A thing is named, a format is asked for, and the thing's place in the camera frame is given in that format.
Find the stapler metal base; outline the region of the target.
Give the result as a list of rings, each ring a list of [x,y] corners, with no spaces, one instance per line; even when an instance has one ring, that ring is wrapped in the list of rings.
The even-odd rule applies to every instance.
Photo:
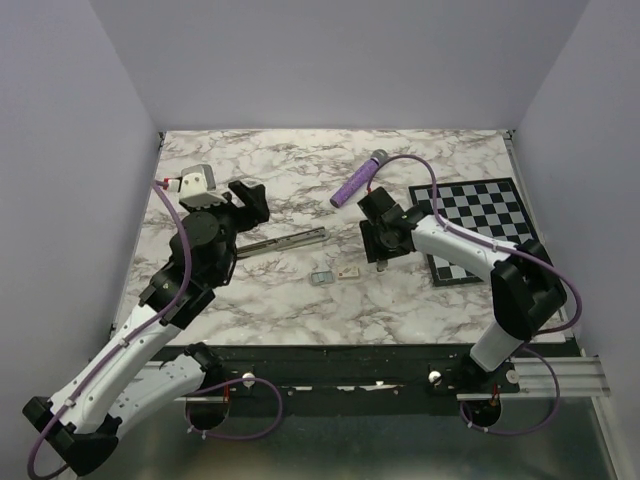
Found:
[[[237,250],[237,258],[246,259],[270,252],[282,252],[294,248],[321,243],[326,241],[328,238],[329,232],[324,227],[314,228],[304,232],[277,237],[239,247]]]

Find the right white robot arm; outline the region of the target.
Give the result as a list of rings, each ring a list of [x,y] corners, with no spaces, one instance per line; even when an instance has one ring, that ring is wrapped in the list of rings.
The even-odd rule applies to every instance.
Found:
[[[537,240],[517,245],[459,227],[418,205],[405,210],[382,187],[358,207],[365,217],[360,228],[368,262],[419,252],[447,260],[491,286],[494,321],[459,370],[471,391],[493,384],[496,369],[566,303],[558,272]]]

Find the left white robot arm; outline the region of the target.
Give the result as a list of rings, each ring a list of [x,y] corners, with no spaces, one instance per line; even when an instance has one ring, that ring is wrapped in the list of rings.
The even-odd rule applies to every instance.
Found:
[[[167,263],[151,278],[127,322],[65,387],[50,397],[35,396],[23,408],[39,436],[29,453],[27,474],[38,478],[37,453],[47,443],[63,461],[61,472],[85,476],[114,452],[124,414],[113,412],[118,396],[170,340],[214,300],[215,289],[230,283],[238,259],[239,234],[268,222],[266,188],[232,181],[217,205],[187,206],[181,217],[165,195],[165,183],[152,189],[177,228]]]

